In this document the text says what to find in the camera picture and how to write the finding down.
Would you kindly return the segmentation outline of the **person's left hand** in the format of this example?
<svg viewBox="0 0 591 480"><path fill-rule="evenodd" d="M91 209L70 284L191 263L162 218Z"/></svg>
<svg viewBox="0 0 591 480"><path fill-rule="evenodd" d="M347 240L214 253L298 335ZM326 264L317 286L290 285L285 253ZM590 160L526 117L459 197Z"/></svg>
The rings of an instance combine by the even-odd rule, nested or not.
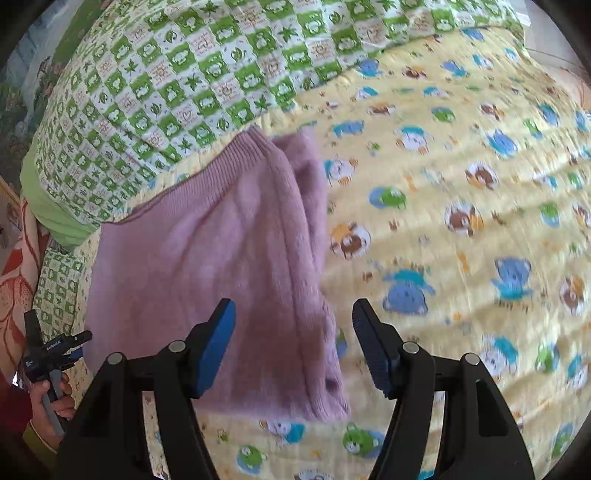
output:
<svg viewBox="0 0 591 480"><path fill-rule="evenodd" d="M48 381L34 383L30 389L30 400L32 406L31 425L38 436L53 450L57 450L63 438L53 427L48 410L43 404L43 398L47 395L51 384ZM49 404L51 411L64 419L72 419L75 414L75 402L71 396L72 388L69 383L69 377L62 373L60 388L63 396L61 399Z"/></svg>

